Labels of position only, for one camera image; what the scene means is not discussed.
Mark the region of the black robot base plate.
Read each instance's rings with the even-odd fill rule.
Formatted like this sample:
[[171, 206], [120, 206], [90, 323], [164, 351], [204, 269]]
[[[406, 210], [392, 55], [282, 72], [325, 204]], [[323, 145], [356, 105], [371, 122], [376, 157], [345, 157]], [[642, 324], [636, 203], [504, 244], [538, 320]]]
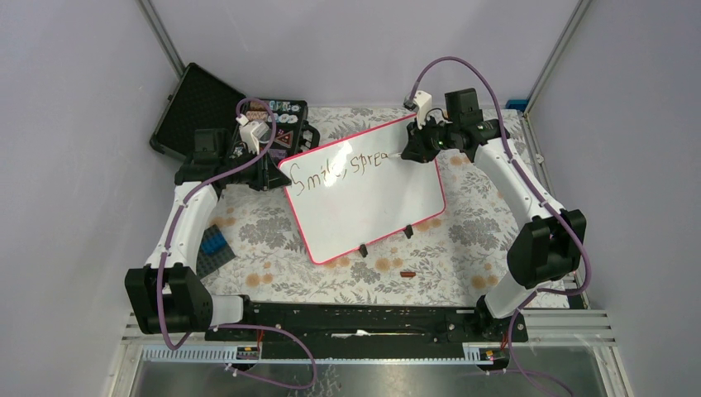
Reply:
[[282, 329], [296, 337], [333, 334], [421, 336], [440, 342], [528, 340], [521, 314], [495, 318], [480, 299], [475, 307], [291, 304], [246, 302], [239, 325]]

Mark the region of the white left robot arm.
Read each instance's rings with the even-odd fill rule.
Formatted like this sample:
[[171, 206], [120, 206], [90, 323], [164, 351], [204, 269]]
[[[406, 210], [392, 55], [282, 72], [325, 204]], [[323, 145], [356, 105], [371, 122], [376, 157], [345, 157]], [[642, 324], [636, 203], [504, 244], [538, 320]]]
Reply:
[[176, 172], [174, 201], [153, 253], [141, 268], [126, 273], [125, 287], [144, 334], [205, 332], [222, 323], [238, 340], [251, 337], [255, 315], [244, 310], [241, 295], [212, 295], [197, 274], [202, 240], [222, 191], [246, 184], [258, 191], [289, 184], [265, 152], [271, 131], [249, 122], [238, 134], [202, 129], [193, 151]]

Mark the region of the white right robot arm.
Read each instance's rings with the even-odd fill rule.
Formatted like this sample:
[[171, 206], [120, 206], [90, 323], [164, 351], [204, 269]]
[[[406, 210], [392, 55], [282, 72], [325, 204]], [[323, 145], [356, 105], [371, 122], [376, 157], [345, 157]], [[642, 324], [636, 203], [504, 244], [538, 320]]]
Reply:
[[417, 163], [441, 151], [458, 150], [483, 171], [503, 195], [519, 233], [507, 253], [508, 273], [479, 303], [474, 330], [493, 341], [507, 329], [506, 317], [547, 284], [579, 268], [586, 219], [554, 199], [523, 164], [500, 117], [485, 119], [472, 88], [446, 94], [445, 120], [431, 115], [432, 96], [418, 90], [404, 102], [415, 113], [400, 157]]

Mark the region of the pink framed whiteboard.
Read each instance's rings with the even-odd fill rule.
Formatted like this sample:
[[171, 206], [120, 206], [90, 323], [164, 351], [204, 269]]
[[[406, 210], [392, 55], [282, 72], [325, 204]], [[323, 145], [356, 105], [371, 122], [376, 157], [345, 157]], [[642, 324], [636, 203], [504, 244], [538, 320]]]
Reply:
[[390, 160], [408, 143], [408, 115], [290, 156], [279, 169], [310, 260], [321, 265], [442, 214], [438, 164]]

